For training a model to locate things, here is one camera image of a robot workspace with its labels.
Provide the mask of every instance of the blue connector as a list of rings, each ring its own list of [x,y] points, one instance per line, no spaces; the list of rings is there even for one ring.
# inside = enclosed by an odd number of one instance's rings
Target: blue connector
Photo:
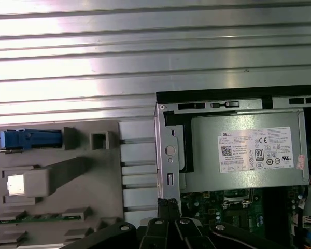
[[[0,131],[1,149],[28,150],[62,147],[61,130],[18,129]]]

